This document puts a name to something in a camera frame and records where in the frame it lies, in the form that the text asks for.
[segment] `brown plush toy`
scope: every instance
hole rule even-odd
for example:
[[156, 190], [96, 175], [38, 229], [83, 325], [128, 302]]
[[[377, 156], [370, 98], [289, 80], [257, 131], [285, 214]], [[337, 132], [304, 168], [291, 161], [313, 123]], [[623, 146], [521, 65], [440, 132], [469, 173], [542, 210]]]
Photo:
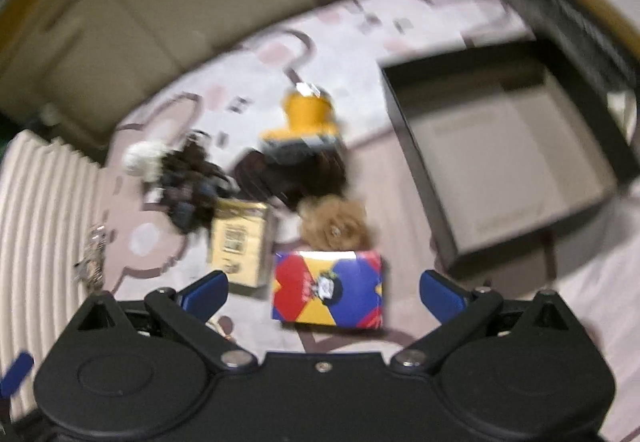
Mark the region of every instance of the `brown plush toy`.
[[356, 200], [336, 195], [300, 202], [300, 237], [313, 250], [367, 250], [367, 213]]

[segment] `barcode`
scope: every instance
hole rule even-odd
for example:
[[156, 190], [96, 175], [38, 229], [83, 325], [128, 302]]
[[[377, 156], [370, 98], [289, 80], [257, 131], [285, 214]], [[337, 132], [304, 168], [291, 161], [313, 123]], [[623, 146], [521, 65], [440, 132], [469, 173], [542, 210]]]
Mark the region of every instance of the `barcode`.
[[226, 252], [234, 252], [242, 254], [244, 252], [244, 244], [246, 243], [245, 228], [226, 228], [225, 244], [222, 249]]

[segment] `striped fabric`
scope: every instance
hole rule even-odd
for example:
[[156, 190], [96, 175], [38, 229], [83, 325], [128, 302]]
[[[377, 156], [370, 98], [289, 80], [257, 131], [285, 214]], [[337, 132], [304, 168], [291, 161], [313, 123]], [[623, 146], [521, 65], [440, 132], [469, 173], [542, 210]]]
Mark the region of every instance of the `striped fabric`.
[[[99, 166], [67, 144], [20, 132], [0, 165], [0, 368], [21, 351], [36, 368], [85, 298], [73, 265], [94, 221]], [[33, 406], [33, 375], [12, 417]]]

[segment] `open box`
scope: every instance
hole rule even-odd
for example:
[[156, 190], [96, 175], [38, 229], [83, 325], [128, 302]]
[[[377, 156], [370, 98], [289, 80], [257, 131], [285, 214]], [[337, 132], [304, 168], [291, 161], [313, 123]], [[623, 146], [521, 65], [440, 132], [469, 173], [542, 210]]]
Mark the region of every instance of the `open box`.
[[384, 75], [389, 115], [453, 276], [579, 226], [640, 174], [604, 102], [551, 41], [441, 54]]

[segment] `colorful box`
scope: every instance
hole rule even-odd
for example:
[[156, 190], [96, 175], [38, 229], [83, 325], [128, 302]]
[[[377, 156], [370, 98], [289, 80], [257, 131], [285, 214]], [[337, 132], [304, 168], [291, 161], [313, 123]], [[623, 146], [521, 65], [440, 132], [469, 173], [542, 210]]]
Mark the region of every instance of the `colorful box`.
[[375, 329], [382, 326], [382, 262], [365, 252], [279, 252], [274, 319]]

